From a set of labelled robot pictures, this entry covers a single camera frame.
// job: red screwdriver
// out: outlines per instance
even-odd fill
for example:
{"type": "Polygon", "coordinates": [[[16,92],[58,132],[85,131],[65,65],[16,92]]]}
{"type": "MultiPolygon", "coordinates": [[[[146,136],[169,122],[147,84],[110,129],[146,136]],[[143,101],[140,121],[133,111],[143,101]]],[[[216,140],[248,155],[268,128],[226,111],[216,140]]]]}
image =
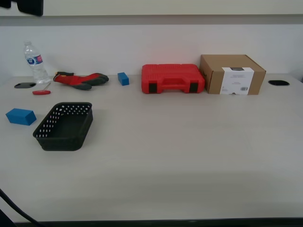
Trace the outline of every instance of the red screwdriver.
{"type": "Polygon", "coordinates": [[[33,91],[33,94],[36,96],[41,96],[41,95],[48,95],[51,93],[51,91],[46,90],[48,86],[50,86],[51,83],[49,83],[43,90],[39,91],[33,91]]]}

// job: bottle label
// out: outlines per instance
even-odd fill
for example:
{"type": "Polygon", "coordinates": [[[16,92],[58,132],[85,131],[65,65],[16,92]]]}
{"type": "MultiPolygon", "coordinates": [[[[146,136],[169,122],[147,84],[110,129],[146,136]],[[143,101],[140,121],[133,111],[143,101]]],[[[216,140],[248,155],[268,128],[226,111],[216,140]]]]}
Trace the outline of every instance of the bottle label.
{"type": "Polygon", "coordinates": [[[34,57],[34,58],[27,58],[27,62],[30,65],[34,65],[34,64],[38,65],[38,64],[42,63],[43,60],[42,60],[41,55],[39,55],[39,56],[34,57]]]}

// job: blue block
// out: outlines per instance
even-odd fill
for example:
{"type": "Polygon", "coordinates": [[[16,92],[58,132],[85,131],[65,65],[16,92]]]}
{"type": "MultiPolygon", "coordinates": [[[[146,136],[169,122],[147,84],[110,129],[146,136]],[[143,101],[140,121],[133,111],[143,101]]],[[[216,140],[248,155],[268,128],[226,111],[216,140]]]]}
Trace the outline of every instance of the blue block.
{"type": "Polygon", "coordinates": [[[129,79],[125,72],[118,73],[118,79],[122,86],[129,85],[129,79]]]}
{"type": "Polygon", "coordinates": [[[10,123],[31,125],[35,120],[36,116],[32,110],[12,109],[6,116],[10,123]]]}

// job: water bottle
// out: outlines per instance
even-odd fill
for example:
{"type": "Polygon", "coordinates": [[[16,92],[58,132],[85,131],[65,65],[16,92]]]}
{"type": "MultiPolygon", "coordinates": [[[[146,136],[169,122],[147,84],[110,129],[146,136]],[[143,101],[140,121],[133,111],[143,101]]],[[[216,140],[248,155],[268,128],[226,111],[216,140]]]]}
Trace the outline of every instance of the water bottle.
{"type": "Polygon", "coordinates": [[[35,48],[30,41],[24,42],[24,55],[29,66],[32,68],[33,76],[37,84],[45,84],[51,81],[44,65],[42,57],[37,48],[35,48]]]}

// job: red plastic case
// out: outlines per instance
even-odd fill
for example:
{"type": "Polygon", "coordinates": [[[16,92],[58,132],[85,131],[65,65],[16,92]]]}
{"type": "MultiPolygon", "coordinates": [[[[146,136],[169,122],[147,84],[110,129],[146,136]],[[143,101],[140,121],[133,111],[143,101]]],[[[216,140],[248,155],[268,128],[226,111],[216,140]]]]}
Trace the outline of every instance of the red plastic case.
{"type": "Polygon", "coordinates": [[[198,67],[194,64],[144,65],[142,92],[162,93],[166,89],[179,89],[184,93],[200,93],[205,86],[198,67]]]}

